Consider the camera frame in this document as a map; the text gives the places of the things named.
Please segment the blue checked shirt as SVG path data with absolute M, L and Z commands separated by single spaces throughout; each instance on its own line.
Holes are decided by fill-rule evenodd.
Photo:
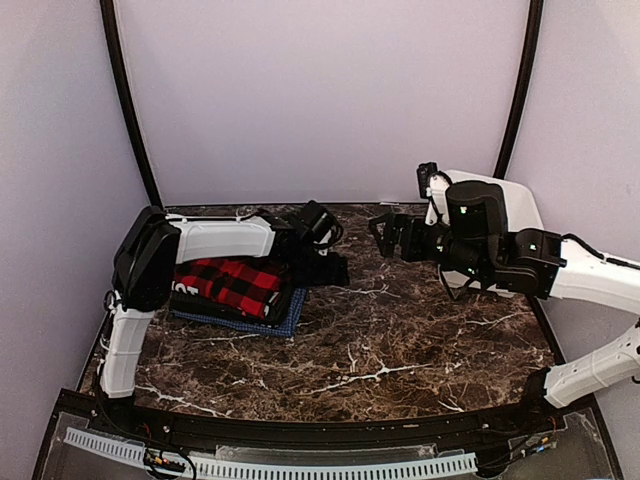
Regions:
M 273 337 L 293 337 L 308 290 L 296 288 L 286 293 L 284 302 L 272 307 L 265 319 L 243 315 L 239 310 L 216 304 L 201 296 L 173 292 L 170 312 L 178 318 L 236 331 Z

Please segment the red black plaid shirt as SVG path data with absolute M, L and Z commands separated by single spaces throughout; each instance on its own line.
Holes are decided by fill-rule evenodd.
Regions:
M 268 321 L 293 294 L 289 267 L 268 257 L 204 258 L 178 265 L 172 290 L 247 319 Z

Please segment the black pinstripe shirt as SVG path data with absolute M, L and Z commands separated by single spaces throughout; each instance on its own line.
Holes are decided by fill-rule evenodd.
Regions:
M 172 292 L 169 310 L 176 316 L 213 323 L 215 320 L 275 328 L 287 317 L 294 289 L 285 284 L 275 290 L 241 281 L 214 282 L 208 294 L 179 284 Z

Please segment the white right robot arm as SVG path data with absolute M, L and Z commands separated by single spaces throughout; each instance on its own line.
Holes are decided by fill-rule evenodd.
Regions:
M 639 266 L 598 253 L 573 234 L 536 228 L 509 231 L 504 218 L 429 223 L 419 216 L 384 214 L 369 229 L 385 257 L 407 262 L 433 261 L 441 272 L 473 283 L 540 299 L 577 300 L 619 311 L 639 312 Z M 610 342 L 568 363 L 531 374 L 510 424 L 521 434 L 534 432 L 563 408 L 639 372 L 639 326 L 633 324 Z

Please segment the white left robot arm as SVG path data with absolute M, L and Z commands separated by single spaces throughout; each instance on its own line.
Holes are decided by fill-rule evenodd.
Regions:
M 101 417 L 120 436 L 141 427 L 133 395 L 147 328 L 169 300 L 176 266 L 208 258 L 277 258 L 307 285 L 348 282 L 344 257 L 333 252 L 344 229 L 324 206 L 309 201 L 278 217 L 265 210 L 245 216 L 183 216 L 158 206 L 141 210 L 114 257 L 105 308 L 112 321 L 99 387 L 109 399 Z

